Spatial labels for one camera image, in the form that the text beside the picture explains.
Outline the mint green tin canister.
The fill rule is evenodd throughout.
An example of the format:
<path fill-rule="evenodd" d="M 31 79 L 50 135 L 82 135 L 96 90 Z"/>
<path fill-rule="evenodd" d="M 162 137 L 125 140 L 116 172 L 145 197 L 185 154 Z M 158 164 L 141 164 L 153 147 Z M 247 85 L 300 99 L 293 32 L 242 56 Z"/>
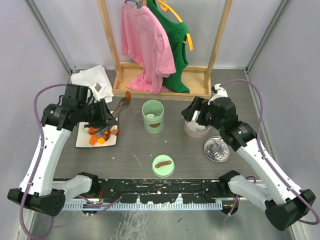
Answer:
<path fill-rule="evenodd" d="M 151 134 L 157 134 L 164 128 L 164 106 L 161 102 L 151 99 L 142 106 L 144 128 Z M 155 118 L 147 118 L 147 114 L 154 114 Z"/>

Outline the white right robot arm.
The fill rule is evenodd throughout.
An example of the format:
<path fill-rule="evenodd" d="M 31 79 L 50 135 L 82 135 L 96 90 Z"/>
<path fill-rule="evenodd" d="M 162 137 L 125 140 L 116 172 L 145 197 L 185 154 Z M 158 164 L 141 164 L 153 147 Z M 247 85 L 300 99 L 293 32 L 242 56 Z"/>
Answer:
<path fill-rule="evenodd" d="M 230 98 L 207 100 L 196 96 L 181 114 L 188 122 L 194 120 L 200 126 L 218 130 L 222 140 L 249 163 L 265 185 L 260 187 L 231 170 L 219 178 L 223 196 L 236 194 L 246 198 L 264 211 L 269 222 L 280 231 L 301 222 L 308 212 L 315 212 L 312 207 L 315 194 L 310 189 L 301 189 L 277 165 L 259 134 L 238 119 Z"/>

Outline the white square plate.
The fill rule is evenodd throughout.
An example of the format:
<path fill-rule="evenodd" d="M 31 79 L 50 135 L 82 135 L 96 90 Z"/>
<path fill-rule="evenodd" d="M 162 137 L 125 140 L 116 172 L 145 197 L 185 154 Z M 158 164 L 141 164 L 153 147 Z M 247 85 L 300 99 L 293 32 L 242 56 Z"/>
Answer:
<path fill-rule="evenodd" d="M 76 148 L 99 148 L 99 147 L 110 147 L 114 146 L 117 143 L 117 135 L 111 134 L 111 132 L 114 129 L 118 129 L 118 125 L 113 125 L 109 128 L 108 135 L 104 135 L 104 139 L 108 137 L 108 139 L 105 140 L 104 144 L 97 143 L 95 145 L 91 145 L 89 143 L 90 138 L 92 135 L 96 134 L 98 131 L 97 128 L 89 127 L 88 122 L 80 122 L 78 125 L 78 131 L 77 131 L 77 137 L 75 142 Z"/>

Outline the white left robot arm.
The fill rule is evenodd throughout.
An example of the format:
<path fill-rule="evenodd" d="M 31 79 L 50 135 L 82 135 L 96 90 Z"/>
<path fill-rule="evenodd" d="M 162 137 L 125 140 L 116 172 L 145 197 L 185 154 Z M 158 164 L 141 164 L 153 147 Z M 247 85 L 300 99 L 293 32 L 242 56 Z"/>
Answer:
<path fill-rule="evenodd" d="M 29 169 L 18 188 L 8 191 L 7 198 L 29 209 L 51 217 L 57 216 L 65 202 L 85 194 L 95 198 L 100 193 L 98 176 L 86 172 L 60 184 L 53 178 L 60 155 L 73 128 L 82 122 L 98 130 L 117 125 L 99 92 L 101 86 L 67 84 L 59 102 L 49 104 L 37 117 L 39 142 Z"/>

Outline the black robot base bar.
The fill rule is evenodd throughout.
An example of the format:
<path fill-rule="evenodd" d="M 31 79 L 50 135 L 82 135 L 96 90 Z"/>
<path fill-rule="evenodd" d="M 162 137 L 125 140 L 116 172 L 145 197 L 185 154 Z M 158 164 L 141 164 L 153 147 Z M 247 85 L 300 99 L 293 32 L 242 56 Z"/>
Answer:
<path fill-rule="evenodd" d="M 215 179 L 133 179 L 101 178 L 95 194 L 83 193 L 86 199 L 101 198 L 112 203 L 164 204 L 174 203 L 182 197 L 183 204 L 215 203 L 220 198 L 235 198 L 226 185 Z"/>

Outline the white cloth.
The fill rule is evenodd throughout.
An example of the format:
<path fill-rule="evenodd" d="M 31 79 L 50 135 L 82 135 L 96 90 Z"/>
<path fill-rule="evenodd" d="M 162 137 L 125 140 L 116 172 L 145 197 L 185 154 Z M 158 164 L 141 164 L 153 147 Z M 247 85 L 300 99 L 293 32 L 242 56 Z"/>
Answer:
<path fill-rule="evenodd" d="M 113 101 L 113 88 L 103 66 L 97 65 L 86 70 L 80 70 L 70 77 L 72 84 L 90 87 L 99 84 L 101 89 L 98 91 L 99 97 L 104 98 L 105 102 Z"/>

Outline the white rice ball piece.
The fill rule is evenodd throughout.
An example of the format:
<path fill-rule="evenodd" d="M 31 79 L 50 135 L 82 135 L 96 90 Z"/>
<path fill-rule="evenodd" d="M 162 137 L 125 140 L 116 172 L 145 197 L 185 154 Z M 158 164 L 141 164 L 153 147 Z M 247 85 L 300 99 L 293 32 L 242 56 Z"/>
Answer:
<path fill-rule="evenodd" d="M 149 113 L 146 115 L 147 118 L 154 119 L 155 115 L 153 113 Z"/>

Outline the metal serving tongs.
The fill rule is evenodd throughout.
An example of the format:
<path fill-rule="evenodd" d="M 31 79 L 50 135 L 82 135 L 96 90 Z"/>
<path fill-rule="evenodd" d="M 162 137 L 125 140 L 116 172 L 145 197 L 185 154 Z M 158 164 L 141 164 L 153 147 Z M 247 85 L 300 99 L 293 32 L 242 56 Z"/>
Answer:
<path fill-rule="evenodd" d="M 124 109 L 128 108 L 130 104 L 131 101 L 128 101 L 128 99 L 124 96 L 120 99 L 115 111 L 111 113 L 109 110 L 107 110 L 106 120 L 104 120 L 102 126 L 98 128 L 96 135 L 99 138 L 102 138 L 105 132 L 107 132 L 111 126 L 117 125 L 117 117 Z"/>

